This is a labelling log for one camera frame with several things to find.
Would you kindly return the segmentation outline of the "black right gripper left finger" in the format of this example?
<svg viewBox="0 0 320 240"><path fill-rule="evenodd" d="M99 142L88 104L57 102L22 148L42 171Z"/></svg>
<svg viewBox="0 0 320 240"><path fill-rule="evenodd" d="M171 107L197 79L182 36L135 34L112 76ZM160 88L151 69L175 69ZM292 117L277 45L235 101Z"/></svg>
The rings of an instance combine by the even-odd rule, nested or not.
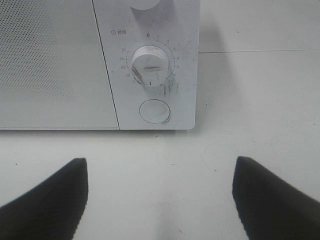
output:
<svg viewBox="0 0 320 240"><path fill-rule="evenodd" d="M46 180L1 206L2 240L71 240L88 201L85 158L75 158Z"/></svg>

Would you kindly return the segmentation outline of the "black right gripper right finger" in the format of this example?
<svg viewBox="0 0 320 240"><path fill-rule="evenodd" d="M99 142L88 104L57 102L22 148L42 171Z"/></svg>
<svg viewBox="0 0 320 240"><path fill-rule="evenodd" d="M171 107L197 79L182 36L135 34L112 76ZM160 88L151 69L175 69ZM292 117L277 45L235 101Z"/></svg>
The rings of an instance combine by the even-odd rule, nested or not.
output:
<svg viewBox="0 0 320 240"><path fill-rule="evenodd" d="M235 163L232 196L250 240L318 240L320 203L250 157Z"/></svg>

